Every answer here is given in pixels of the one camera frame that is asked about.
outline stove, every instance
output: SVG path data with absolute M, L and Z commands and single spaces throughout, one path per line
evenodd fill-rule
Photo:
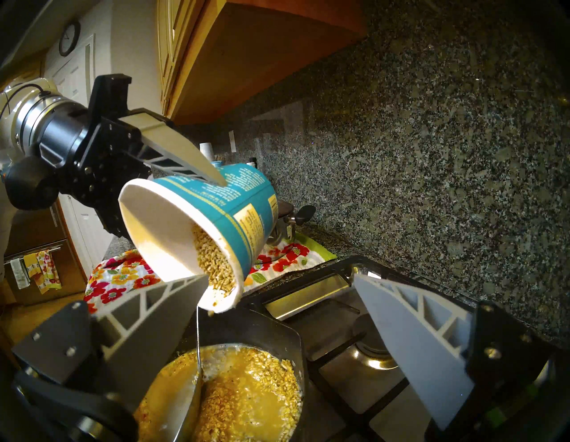
M 304 404 L 307 442 L 424 441 L 431 416 L 352 288 L 353 275 L 369 271 L 433 291 L 354 256 L 242 300 L 303 338 L 310 378 Z

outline metal spoon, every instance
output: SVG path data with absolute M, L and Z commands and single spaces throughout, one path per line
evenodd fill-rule
M 200 327 L 196 309 L 196 352 L 198 367 L 196 375 L 188 380 L 173 402 L 168 415 L 166 440 L 172 442 L 187 442 L 192 439 L 192 433 L 200 415 L 200 396 L 202 392 L 203 370 L 200 359 Z

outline floral towel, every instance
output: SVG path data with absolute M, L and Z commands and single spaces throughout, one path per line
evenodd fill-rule
M 277 247 L 266 245 L 263 248 L 245 280 L 244 294 L 250 294 L 290 271 L 310 269 L 335 258 L 336 255 L 319 243 L 297 232 L 295 242 L 283 240 Z M 83 300 L 90 313 L 95 313 L 123 294 L 157 282 L 160 282 L 159 277 L 137 249 L 129 250 L 95 267 Z
M 28 276 L 33 279 L 43 295 L 49 289 L 61 289 L 58 271 L 49 250 L 41 250 L 35 254 L 24 256 L 24 264 Z
M 335 258 L 335 254 L 299 232 L 294 242 L 283 240 L 277 247 L 265 244 L 245 280 L 243 294 L 248 295 L 291 271 L 310 269 Z
M 160 282 L 137 249 L 107 259 L 93 269 L 83 300 L 89 312 L 95 313 L 105 304 L 128 291 Z

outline wooden floor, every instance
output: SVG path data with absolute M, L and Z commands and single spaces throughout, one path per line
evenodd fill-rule
M 84 292 L 75 293 L 64 298 L 53 299 L 32 306 L 7 306 L 5 309 L 0 306 L 0 312 L 4 309 L 4 313 L 0 318 L 0 326 L 12 341 L 12 344 L 16 344 L 52 316 L 52 314 L 61 310 L 70 302 L 83 299 L 84 294 Z

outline granite backsplash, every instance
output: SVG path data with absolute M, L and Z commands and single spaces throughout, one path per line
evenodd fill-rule
M 568 346 L 570 107 L 514 4 L 365 1 L 367 39 L 181 130 L 257 157 L 320 229 Z

